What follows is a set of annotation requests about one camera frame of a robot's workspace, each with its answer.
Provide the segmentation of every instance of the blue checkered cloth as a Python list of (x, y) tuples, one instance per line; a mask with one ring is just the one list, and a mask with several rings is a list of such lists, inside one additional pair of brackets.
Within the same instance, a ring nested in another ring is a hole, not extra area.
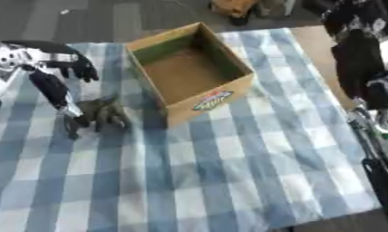
[(81, 43), (99, 82), (74, 98), (121, 94), (131, 129), (82, 129), (25, 78), (0, 111), (0, 231), (266, 231), (379, 207), (363, 150), (287, 29), (221, 38), (257, 77), (250, 93), (169, 130), (118, 43)]

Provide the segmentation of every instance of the box side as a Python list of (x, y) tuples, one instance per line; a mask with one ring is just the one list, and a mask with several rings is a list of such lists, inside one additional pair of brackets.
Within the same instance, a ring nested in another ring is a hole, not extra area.
[(205, 53), (190, 47), (143, 65), (143, 68), (168, 105), (228, 82)]
[(211, 111), (244, 96), (252, 83), (253, 73), (228, 82), (208, 92), (167, 106), (168, 127), (178, 125), (194, 116)]
[(179, 50), (189, 47), (193, 38), (194, 34), (176, 37), (163, 43), (156, 43), (152, 46), (140, 48), (139, 50), (134, 51), (133, 54), (144, 68), (146, 64), (157, 62)]
[(252, 69), (247, 66), (242, 60), (240, 60), (237, 55), (222, 41), (220, 41), (216, 34), (214, 34), (209, 27), (205, 24), (199, 24), (199, 31), (201, 34), (210, 42), (214, 44), (214, 47), (219, 48), (219, 50), (226, 55), (226, 57), (237, 66), (245, 75), (252, 73)]
[(128, 54), (132, 63), (131, 71), (133, 72), (133, 75), (137, 77), (145, 93), (147, 93), (149, 97), (157, 103), (158, 107), (160, 107), (160, 109), (164, 110), (165, 112), (166, 103), (163, 100), (161, 94), (159, 93), (153, 82), (150, 80), (148, 74), (145, 72), (138, 59), (136, 59), (135, 55), (130, 52), (127, 44), (124, 45), (124, 48), (125, 50), (129, 51)]
[(179, 27), (162, 34), (153, 35), (131, 43), (127, 43), (127, 46), (132, 52), (136, 52), (140, 49), (147, 48), (156, 44), (162, 44), (169, 40), (173, 40), (175, 38), (194, 34), (198, 31), (199, 25), (200, 23), (195, 23), (195, 24)]
[(225, 82), (231, 82), (238, 77), (246, 75), (241, 68), (229, 59), (219, 44), (210, 41), (203, 33), (197, 33), (194, 36), (191, 47), (204, 54), (204, 58), (215, 66), (216, 70), (218, 70), (218, 75)]

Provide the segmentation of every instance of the metal robot arm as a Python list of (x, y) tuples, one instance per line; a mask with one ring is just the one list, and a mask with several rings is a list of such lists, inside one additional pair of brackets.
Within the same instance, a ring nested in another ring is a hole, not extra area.
[(59, 43), (42, 41), (0, 42), (0, 98), (21, 70), (29, 72), (30, 81), (58, 111), (74, 118), (81, 126), (89, 126), (82, 111), (73, 102), (67, 87), (53, 75), (59, 69), (68, 78), (68, 69), (90, 82), (98, 80), (92, 63), (78, 51)]
[(72, 117), (83, 127), (90, 125), (82, 111), (74, 103), (67, 87), (56, 76), (36, 70), (30, 74), (29, 78), (56, 110)]

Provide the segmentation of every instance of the toy dinosaur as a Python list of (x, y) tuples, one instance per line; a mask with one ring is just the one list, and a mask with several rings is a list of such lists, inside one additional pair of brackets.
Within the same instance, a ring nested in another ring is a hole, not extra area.
[[(95, 121), (96, 132), (101, 131), (104, 123), (116, 122), (123, 128), (126, 128), (128, 125), (128, 117), (126, 116), (117, 95), (109, 99), (80, 101), (76, 104), (89, 122)], [(77, 131), (80, 126), (73, 118), (64, 115), (64, 127), (67, 130), (70, 139), (77, 140), (79, 138)]]

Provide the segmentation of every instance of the printed logo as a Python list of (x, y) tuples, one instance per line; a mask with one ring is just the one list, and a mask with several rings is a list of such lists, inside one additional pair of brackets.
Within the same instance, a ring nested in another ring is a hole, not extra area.
[(215, 91), (205, 97), (199, 104), (194, 106), (193, 111), (209, 111), (219, 106), (226, 98), (232, 95), (231, 91)]

